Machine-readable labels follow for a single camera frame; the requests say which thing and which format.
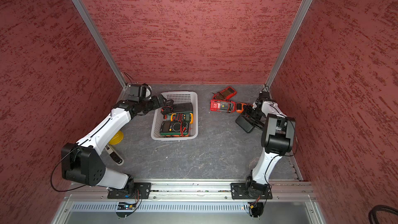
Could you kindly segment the orange long multimeter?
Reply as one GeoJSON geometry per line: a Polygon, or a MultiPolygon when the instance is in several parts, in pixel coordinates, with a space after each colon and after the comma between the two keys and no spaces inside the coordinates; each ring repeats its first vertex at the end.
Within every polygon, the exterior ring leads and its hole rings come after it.
{"type": "Polygon", "coordinates": [[[246,103],[237,102],[236,105],[235,105],[235,111],[237,113],[241,114],[245,110],[246,106],[247,106],[246,103]]]}

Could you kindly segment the red clamp meter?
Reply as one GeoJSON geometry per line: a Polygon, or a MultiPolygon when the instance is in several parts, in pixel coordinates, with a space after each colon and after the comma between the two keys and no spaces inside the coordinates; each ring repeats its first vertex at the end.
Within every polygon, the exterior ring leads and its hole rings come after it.
{"type": "Polygon", "coordinates": [[[210,110],[212,112],[233,113],[235,112],[235,108],[236,108],[236,103],[232,101],[223,101],[223,100],[210,101],[210,110]]]}

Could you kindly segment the dark red multimeter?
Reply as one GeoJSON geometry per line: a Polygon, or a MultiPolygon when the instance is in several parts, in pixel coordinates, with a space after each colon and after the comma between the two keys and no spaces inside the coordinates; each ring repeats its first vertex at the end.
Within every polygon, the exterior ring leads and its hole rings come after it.
{"type": "Polygon", "coordinates": [[[214,93],[212,99],[213,100],[228,101],[229,99],[231,99],[236,94],[237,94],[237,91],[234,88],[228,86],[224,90],[221,90],[221,91],[219,91],[217,93],[214,93]]]}

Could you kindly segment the yellow multimeter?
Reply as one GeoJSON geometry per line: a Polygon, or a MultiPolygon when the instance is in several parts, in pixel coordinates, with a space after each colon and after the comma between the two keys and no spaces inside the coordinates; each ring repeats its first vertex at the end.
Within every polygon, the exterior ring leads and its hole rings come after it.
{"type": "Polygon", "coordinates": [[[194,116],[192,112],[189,113],[172,113],[171,114],[171,121],[177,122],[188,122],[193,124],[194,116]]]}

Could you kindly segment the green multimeter DT9205A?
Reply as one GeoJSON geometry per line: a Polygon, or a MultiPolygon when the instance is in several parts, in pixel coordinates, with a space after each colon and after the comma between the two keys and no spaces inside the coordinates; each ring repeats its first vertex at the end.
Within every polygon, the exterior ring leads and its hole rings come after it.
{"type": "Polygon", "coordinates": [[[160,135],[189,135],[190,123],[164,121],[160,127],[160,135]]]}

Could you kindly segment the orange black multimeter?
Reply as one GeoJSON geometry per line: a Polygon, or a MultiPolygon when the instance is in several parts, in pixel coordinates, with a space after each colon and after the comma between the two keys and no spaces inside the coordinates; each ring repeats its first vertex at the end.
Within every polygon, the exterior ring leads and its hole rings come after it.
{"type": "Polygon", "coordinates": [[[164,135],[161,136],[161,138],[186,138],[189,137],[189,135],[164,135]]]}

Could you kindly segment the white plastic perforated basket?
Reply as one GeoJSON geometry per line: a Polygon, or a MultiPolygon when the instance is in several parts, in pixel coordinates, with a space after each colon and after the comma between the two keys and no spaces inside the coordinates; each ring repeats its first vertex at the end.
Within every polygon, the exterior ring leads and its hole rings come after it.
{"type": "Polygon", "coordinates": [[[185,141],[197,137],[198,95],[190,91],[172,91],[161,94],[167,102],[157,109],[151,137],[157,141],[185,141]]]}

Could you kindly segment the small black multimeter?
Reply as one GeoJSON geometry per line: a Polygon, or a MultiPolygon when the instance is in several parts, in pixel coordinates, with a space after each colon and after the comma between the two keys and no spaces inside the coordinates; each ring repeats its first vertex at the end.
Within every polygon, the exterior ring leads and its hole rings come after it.
{"type": "Polygon", "coordinates": [[[161,114],[162,115],[169,115],[174,112],[174,108],[172,106],[164,106],[161,108],[161,114]]]}

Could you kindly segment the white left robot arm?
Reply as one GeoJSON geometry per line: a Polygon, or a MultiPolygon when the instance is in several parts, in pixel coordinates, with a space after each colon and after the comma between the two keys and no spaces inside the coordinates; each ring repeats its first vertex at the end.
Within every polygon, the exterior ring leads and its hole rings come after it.
{"type": "Polygon", "coordinates": [[[117,132],[134,117],[165,107],[166,103],[162,95],[139,101],[119,101],[91,132],[62,147],[60,164],[63,179],[86,186],[106,187],[110,194],[114,193],[121,199],[134,197],[136,189],[132,176],[107,168],[101,154],[117,132]]]}

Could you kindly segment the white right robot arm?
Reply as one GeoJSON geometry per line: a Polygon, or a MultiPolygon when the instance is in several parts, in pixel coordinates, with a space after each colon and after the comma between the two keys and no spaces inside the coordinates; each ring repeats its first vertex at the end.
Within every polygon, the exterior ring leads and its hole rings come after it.
{"type": "Polygon", "coordinates": [[[264,194],[271,188],[269,178],[278,161],[293,149],[296,121],[267,98],[257,99],[246,116],[262,130],[261,156],[246,179],[246,188],[264,194]]]}

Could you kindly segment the yellow cup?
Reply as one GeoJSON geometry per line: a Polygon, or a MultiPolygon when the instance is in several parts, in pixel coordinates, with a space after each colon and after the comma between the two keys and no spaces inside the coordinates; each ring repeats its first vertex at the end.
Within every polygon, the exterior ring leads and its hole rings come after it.
{"type": "Polygon", "coordinates": [[[122,142],[124,138],[124,134],[121,131],[118,131],[112,139],[108,142],[109,145],[117,145],[122,142]]]}

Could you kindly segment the white black remote tester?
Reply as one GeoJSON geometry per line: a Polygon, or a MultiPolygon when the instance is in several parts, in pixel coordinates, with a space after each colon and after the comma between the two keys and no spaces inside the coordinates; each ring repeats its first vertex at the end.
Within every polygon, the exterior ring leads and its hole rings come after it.
{"type": "Polygon", "coordinates": [[[109,154],[112,160],[118,165],[122,166],[124,164],[124,160],[122,157],[113,149],[112,145],[107,144],[105,146],[105,151],[109,154]]]}

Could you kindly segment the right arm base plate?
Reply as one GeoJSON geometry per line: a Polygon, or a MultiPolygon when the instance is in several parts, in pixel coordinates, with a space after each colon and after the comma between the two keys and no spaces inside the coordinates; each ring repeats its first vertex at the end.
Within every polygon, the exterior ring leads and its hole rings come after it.
{"type": "Polygon", "coordinates": [[[233,200],[266,200],[272,199],[271,186],[266,184],[252,183],[247,186],[245,183],[230,183],[233,200]]]}

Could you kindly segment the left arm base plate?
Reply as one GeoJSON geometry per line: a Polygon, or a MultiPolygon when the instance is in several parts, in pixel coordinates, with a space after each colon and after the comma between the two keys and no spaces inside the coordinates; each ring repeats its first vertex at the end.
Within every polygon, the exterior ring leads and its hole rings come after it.
{"type": "Polygon", "coordinates": [[[152,184],[149,182],[129,183],[123,189],[108,188],[108,199],[148,199],[152,184]]]}

